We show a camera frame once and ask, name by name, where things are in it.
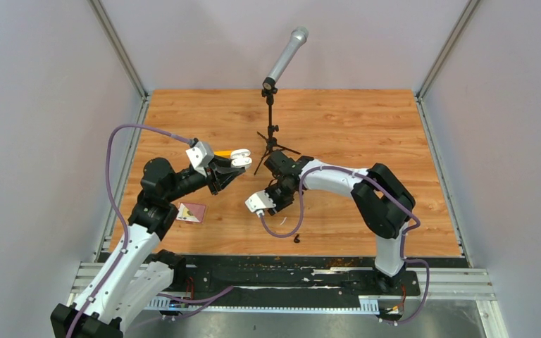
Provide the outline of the white earbud charging case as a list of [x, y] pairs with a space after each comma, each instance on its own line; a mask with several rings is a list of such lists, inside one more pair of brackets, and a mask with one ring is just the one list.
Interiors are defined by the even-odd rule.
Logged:
[[248, 149], [236, 149], [230, 152], [230, 166], [232, 168], [247, 169], [252, 164], [251, 152]]

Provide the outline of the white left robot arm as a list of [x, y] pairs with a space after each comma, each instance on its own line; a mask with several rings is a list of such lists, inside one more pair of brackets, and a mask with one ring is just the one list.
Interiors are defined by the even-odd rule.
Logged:
[[178, 254], [161, 250], [145, 271], [138, 271], [175, 221], [179, 210], [173, 202], [203, 187], [217, 194], [251, 163], [250, 157], [213, 156], [203, 172], [192, 166], [176, 172], [165, 158], [148, 161], [117, 247], [72, 304], [60, 303], [51, 313], [55, 337], [123, 337], [158, 293], [181, 290], [188, 274]]

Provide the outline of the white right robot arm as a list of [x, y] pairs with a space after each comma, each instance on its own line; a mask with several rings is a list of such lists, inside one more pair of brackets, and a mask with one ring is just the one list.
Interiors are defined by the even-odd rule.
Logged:
[[301, 199], [306, 190], [330, 192], [354, 201], [366, 227], [375, 234], [374, 284], [383, 294], [391, 294], [402, 285], [405, 270], [404, 242], [416, 201], [408, 189], [384, 164], [372, 168], [347, 168], [330, 165], [310, 156], [294, 160], [274, 151], [264, 165], [274, 183], [252, 194], [248, 209], [262, 218], [275, 215]]

